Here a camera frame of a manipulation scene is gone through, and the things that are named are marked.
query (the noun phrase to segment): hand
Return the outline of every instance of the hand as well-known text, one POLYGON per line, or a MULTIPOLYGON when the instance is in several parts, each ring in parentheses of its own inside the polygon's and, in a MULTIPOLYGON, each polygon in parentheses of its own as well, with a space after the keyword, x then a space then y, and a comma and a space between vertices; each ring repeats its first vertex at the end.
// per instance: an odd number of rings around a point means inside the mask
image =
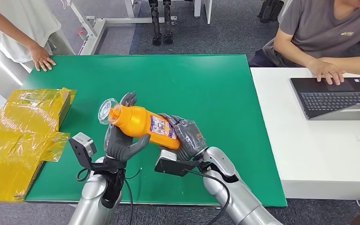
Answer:
MULTIPOLYGON (((137 98, 134 92, 127 93, 120 104, 134 106, 137 98)), ((138 142, 124 134, 119 127, 110 124, 104 138, 104 151, 106 155, 121 162, 127 162, 132 156, 139 153, 150 142, 150 135, 142 136, 138 142)))
POLYGON ((160 115, 169 121, 177 138, 180 140, 181 147, 177 151, 179 160, 190 161, 191 158, 198 155, 208 146, 195 121, 186 120, 179 116, 169 116, 164 113, 160 115))
POLYGON ((316 75, 318 82, 321 81, 322 75, 325 76, 328 84, 333 84, 331 78, 333 78, 336 85, 340 85, 341 82, 344 82, 343 73, 345 73, 345 71, 342 71, 334 64, 315 59, 307 64, 307 68, 312 74, 316 75))
POLYGON ((30 47, 29 50, 31 51, 31 57, 35 63, 35 69, 37 69, 37 71, 40 71, 39 67, 41 67, 43 71, 46 72, 46 68, 52 70, 52 66, 50 64, 54 66, 56 65, 56 63, 50 58, 46 49, 39 46, 38 43, 30 47))

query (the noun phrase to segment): orange bottle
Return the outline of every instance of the orange bottle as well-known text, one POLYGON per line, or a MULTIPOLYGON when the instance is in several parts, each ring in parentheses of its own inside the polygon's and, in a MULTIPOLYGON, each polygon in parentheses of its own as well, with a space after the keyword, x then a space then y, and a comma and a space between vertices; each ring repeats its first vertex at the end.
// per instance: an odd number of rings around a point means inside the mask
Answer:
POLYGON ((110 98, 100 106, 98 120, 102 124, 116 125, 130 137, 139 138, 150 134, 151 143, 173 150, 180 147, 180 141, 169 122, 140 106, 123 106, 110 98))

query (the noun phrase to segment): green table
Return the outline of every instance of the green table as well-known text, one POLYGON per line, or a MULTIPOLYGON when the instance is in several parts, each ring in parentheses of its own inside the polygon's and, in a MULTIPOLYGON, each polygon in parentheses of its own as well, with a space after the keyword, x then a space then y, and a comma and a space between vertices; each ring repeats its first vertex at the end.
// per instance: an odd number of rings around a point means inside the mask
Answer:
MULTIPOLYGON (((107 126, 97 112, 107 98, 120 100, 136 91, 137 105, 155 113, 177 114, 195 120, 208 145, 221 148, 242 179, 265 206, 286 206, 270 142, 245 55, 92 55, 54 56, 52 71, 32 71, 23 89, 77 90, 60 129, 84 132, 96 145, 93 160, 104 155, 107 126)), ((149 144, 131 158, 127 176, 135 203, 217 204, 202 178, 176 177, 154 171, 158 149, 149 144)), ((77 201, 83 182, 69 144, 59 162, 46 162, 26 201, 77 201)), ((123 191, 128 202, 128 192, 123 191)))

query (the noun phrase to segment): yellow plastic wrap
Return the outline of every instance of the yellow plastic wrap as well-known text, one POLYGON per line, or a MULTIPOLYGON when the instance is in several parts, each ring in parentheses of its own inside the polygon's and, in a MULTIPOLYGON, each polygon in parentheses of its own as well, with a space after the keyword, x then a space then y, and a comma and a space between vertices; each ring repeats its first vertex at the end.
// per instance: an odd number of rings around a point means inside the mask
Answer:
POLYGON ((43 161, 58 161, 69 134, 58 132, 74 91, 15 90, 0 110, 0 201, 21 201, 43 161))

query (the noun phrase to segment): clear plastic cap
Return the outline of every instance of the clear plastic cap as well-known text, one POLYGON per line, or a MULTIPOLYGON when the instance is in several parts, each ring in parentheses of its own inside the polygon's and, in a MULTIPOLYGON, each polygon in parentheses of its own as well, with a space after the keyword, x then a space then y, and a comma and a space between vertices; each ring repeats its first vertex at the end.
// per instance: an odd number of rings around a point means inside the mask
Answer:
POLYGON ((114 98, 104 101, 98 110, 98 121, 101 124, 114 123, 120 115, 120 105, 114 98))

